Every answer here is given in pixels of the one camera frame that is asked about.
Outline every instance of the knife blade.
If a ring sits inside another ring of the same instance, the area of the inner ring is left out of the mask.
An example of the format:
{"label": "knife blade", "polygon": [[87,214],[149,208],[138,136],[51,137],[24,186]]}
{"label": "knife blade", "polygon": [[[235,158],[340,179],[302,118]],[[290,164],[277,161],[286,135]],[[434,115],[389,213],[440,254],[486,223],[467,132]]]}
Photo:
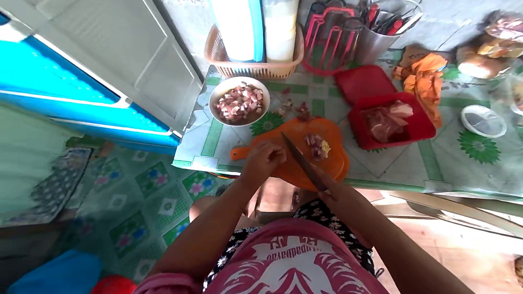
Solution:
{"label": "knife blade", "polygon": [[287,136],[281,132],[281,136],[283,137],[283,140],[285,141],[285,144],[289,148],[289,151],[291,152],[292,157],[298,162],[298,164],[301,166],[302,170],[305,172],[307,177],[311,180],[312,184],[318,191],[324,192],[327,190],[327,187],[323,184],[322,180],[320,179],[320,176],[312,169],[311,164],[307,161],[305,156],[303,156],[303,153],[301,153],[300,149],[292,143],[292,141],[287,138]]}

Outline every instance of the blue cloth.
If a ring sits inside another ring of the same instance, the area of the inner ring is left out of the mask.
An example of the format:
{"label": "blue cloth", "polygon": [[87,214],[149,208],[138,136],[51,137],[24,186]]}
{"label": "blue cloth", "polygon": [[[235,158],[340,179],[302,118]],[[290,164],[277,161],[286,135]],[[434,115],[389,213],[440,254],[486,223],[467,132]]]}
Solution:
{"label": "blue cloth", "polygon": [[25,274],[7,289],[7,294],[89,294],[100,272],[98,257],[69,250]]}

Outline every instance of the white cabinet door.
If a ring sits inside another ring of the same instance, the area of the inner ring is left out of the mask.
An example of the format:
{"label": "white cabinet door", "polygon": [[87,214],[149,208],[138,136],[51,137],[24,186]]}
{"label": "white cabinet door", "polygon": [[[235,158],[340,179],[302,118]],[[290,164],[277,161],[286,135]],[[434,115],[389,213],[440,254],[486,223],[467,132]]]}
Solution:
{"label": "white cabinet door", "polygon": [[0,0],[0,9],[183,134],[202,85],[152,0]]}

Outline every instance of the blue cabinet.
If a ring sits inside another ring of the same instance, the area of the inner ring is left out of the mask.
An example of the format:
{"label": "blue cabinet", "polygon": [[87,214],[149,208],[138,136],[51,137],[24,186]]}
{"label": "blue cabinet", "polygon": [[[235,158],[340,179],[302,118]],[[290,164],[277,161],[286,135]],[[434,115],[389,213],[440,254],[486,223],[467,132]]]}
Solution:
{"label": "blue cabinet", "polygon": [[[7,22],[0,15],[0,25]],[[180,138],[128,98],[122,98],[33,36],[0,41],[0,100],[69,128],[130,146],[174,154]]]}

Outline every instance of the pink basket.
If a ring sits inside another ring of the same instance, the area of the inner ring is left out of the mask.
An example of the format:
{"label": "pink basket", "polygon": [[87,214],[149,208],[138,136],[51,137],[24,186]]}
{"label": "pink basket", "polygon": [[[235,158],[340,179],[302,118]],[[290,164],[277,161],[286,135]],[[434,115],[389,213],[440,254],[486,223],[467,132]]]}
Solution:
{"label": "pink basket", "polygon": [[213,25],[205,43],[205,59],[216,66],[221,75],[226,77],[250,76],[257,79],[286,78],[292,74],[303,60],[303,33],[296,25],[296,41],[294,42],[294,57],[292,62],[285,63],[254,63],[231,62],[225,51],[220,31]]}

